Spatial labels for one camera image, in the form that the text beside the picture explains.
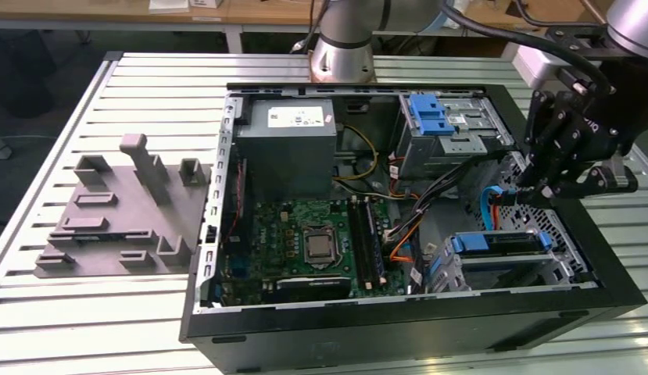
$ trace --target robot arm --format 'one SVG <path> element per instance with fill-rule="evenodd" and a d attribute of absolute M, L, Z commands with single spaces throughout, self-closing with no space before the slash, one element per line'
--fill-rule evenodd
<path fill-rule="evenodd" d="M 635 191 L 636 178 L 621 161 L 648 129 L 648 0 L 616 0 L 607 25 L 552 27 L 549 41 L 476 23 L 451 3 L 332 0 L 312 58 L 314 80 L 370 81 L 373 30 L 421 32 L 449 17 L 480 34 L 523 45 L 515 65 L 533 88 L 556 73 L 569 89 L 537 90 L 532 97 L 528 167 L 517 181 L 528 201 Z"/>
<path fill-rule="evenodd" d="M 318 82 L 358 83 L 374 77 L 373 31 L 424 32 L 445 22 L 432 0 L 332 0 L 310 62 Z"/>
<path fill-rule="evenodd" d="M 528 168 L 519 185 L 531 188 L 537 201 L 634 192 L 638 182 L 623 157 L 648 129 L 648 2 L 617 0 L 608 25 L 552 27 L 545 36 L 597 63 L 612 91 L 593 92 L 589 78 L 561 60 L 519 48 L 515 66 L 537 88 L 527 122 Z M 547 73 L 571 91 L 539 90 Z"/>

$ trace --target blue plastic latch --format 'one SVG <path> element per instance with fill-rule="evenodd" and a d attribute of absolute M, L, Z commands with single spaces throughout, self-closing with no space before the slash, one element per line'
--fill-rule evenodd
<path fill-rule="evenodd" d="M 553 239 L 551 238 L 551 235 L 545 231 L 541 231 L 539 236 L 541 241 L 541 247 L 544 248 L 544 250 L 551 250 L 553 248 Z"/>
<path fill-rule="evenodd" d="M 489 243 L 481 233 L 473 234 L 460 234 L 460 240 L 468 252 L 479 252 L 483 250 L 489 250 Z"/>
<path fill-rule="evenodd" d="M 453 245 L 455 252 L 463 252 L 465 248 L 463 247 L 463 242 L 460 242 L 460 238 L 452 237 L 451 244 Z"/>
<path fill-rule="evenodd" d="M 441 265 L 441 258 L 437 257 L 436 261 L 431 265 L 431 271 L 428 271 L 428 276 L 432 277 L 433 273 L 437 271 Z"/>
<path fill-rule="evenodd" d="M 447 120 L 445 107 L 433 94 L 412 94 L 409 103 L 421 135 L 452 135 L 456 132 Z"/>

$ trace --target wire bundle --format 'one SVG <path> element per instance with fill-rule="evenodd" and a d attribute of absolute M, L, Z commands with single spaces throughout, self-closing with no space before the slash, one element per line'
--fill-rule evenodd
<path fill-rule="evenodd" d="M 397 254 L 398 254 L 400 247 L 402 246 L 405 241 L 408 241 L 409 238 L 414 235 L 414 232 L 418 228 L 418 224 L 421 224 L 423 222 L 423 216 L 427 213 L 427 210 L 431 208 L 432 200 L 440 197 L 440 195 L 445 191 L 448 191 L 452 187 L 455 187 L 459 184 L 460 179 L 465 176 L 465 174 L 472 169 L 472 167 L 475 167 L 479 163 L 484 161 L 501 159 L 507 155 L 507 153 L 508 153 L 508 150 L 499 150 L 496 152 L 491 152 L 487 155 L 473 156 L 433 181 L 427 191 L 418 198 L 417 203 L 414 203 L 414 206 L 412 208 L 412 216 L 405 221 L 405 223 L 394 227 L 388 233 L 388 237 L 392 237 L 396 234 L 398 234 L 401 231 L 408 229 L 406 234 L 402 236 L 402 239 L 400 240 L 398 245 L 394 247 L 390 253 L 389 258 L 392 261 L 412 262 L 412 259 L 404 259 L 401 257 L 397 257 Z"/>

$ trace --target slotted metal table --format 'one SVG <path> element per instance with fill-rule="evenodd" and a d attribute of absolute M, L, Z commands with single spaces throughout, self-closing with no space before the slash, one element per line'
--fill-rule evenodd
<path fill-rule="evenodd" d="M 380 82 L 504 84 L 527 112 L 532 90 L 500 59 L 377 57 Z M 178 342 L 187 275 L 38 279 L 34 262 L 65 210 L 86 154 L 115 165 L 125 133 L 147 134 L 165 163 L 216 157 L 228 82 L 305 82 L 284 55 L 131 54 L 105 61 L 0 237 L 0 374 L 218 373 Z M 640 190 L 584 204 L 648 299 L 648 162 Z M 648 305 L 520 352 L 309 370 L 308 373 L 648 373 Z"/>

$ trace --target wooden workbench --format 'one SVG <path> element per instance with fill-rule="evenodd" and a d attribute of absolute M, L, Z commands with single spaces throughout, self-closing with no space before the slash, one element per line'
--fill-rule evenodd
<path fill-rule="evenodd" d="M 316 1 L 317 15 L 322 0 Z M 511 1 L 476 0 L 465 15 L 496 27 L 536 30 L 507 14 Z M 149 4 L 150 0 L 0 0 L 0 28 L 221 31 L 232 53 L 242 53 L 244 32 L 308 32 L 310 0 L 225 0 L 218 9 L 193 7 L 173 14 L 150 14 Z M 540 20 L 576 20 L 584 13 L 576 0 L 529 0 L 528 5 Z M 460 30 L 443 27 L 429 35 L 460 36 Z"/>
<path fill-rule="evenodd" d="M 150 0 L 0 0 L 0 19 L 195 23 L 198 17 L 207 17 L 224 23 L 232 2 L 226 0 L 217 9 L 170 14 L 150 14 L 149 5 Z"/>

